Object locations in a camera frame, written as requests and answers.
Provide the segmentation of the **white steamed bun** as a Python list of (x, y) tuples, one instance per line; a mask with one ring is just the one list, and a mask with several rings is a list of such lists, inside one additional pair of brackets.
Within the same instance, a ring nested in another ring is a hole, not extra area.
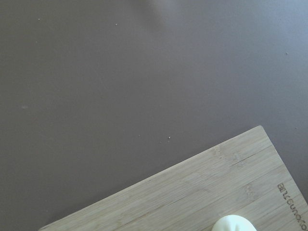
[(244, 217), (227, 215), (221, 217), (212, 227), (212, 231), (257, 231), (254, 225)]

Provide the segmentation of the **wooden cutting board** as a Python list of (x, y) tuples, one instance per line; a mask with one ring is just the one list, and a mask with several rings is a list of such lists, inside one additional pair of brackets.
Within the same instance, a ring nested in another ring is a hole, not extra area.
[(262, 126), (43, 227), (45, 231), (209, 231), (239, 215), (259, 231), (305, 231), (308, 205)]

